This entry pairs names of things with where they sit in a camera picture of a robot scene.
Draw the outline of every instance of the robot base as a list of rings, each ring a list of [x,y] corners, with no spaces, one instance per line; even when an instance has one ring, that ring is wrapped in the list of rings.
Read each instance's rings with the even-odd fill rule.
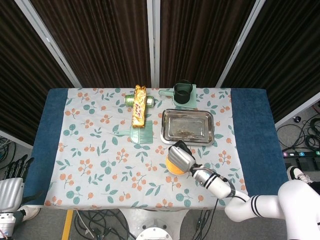
[[[120,210],[128,222],[130,232],[137,240],[179,240],[182,221],[189,211]]]

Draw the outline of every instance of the orange lid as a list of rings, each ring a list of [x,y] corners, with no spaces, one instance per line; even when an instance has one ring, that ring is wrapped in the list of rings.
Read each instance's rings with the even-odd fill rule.
[[[169,161],[168,155],[165,158],[165,165],[166,165],[166,168],[169,170],[169,172],[174,175],[185,174],[185,172],[181,171],[180,168],[178,168],[176,165],[174,165],[172,162]]]

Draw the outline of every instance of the green comb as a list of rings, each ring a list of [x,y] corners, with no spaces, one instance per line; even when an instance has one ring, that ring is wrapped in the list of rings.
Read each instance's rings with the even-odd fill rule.
[[[127,131],[115,131],[113,134],[117,136],[130,136],[131,142],[135,144],[152,144],[154,142],[153,136],[153,122],[145,121],[144,127],[132,127]]]

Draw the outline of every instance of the yellow tape line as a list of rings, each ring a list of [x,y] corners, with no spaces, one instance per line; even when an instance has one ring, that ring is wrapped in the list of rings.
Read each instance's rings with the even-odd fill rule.
[[[64,222],[64,228],[63,228],[63,234],[61,240],[68,240],[69,233],[70,233],[70,227],[72,223],[72,215],[74,214],[73,210],[68,210],[66,212],[65,216],[65,222]]]

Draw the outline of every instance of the sneaker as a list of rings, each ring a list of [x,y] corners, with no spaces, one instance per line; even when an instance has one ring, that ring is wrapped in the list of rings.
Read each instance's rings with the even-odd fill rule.
[[[22,212],[23,214],[22,222],[24,222],[24,221],[35,218],[39,214],[40,209],[41,209],[40,207],[29,207],[24,205],[20,207],[17,211]]]
[[[306,184],[311,184],[313,183],[312,180],[310,180],[310,177],[306,174],[304,174],[299,168],[296,166],[290,166],[286,174],[288,175],[289,180],[301,180],[305,182]]]

